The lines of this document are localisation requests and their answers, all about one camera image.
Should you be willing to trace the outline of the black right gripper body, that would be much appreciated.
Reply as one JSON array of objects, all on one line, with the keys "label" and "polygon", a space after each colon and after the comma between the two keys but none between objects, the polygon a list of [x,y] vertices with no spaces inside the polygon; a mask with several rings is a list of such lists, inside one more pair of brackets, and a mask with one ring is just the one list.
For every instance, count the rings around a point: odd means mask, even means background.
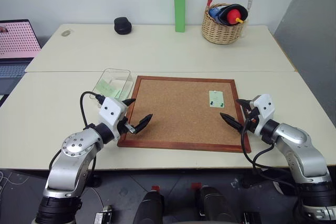
[{"label": "black right gripper body", "polygon": [[259,123],[259,109],[252,105],[252,100],[244,100],[242,103],[243,113],[248,122],[247,129],[254,133]]}]

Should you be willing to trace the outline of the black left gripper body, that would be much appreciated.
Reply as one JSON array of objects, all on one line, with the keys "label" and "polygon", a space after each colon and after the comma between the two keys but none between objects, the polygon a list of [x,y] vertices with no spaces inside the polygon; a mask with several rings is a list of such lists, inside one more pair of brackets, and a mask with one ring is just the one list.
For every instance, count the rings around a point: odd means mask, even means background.
[{"label": "black left gripper body", "polygon": [[135,134],[135,128],[134,126],[130,125],[128,123],[128,118],[127,117],[123,117],[122,120],[120,120],[117,124],[117,130],[119,132],[120,135],[126,134],[128,132],[130,132],[131,134]]}]

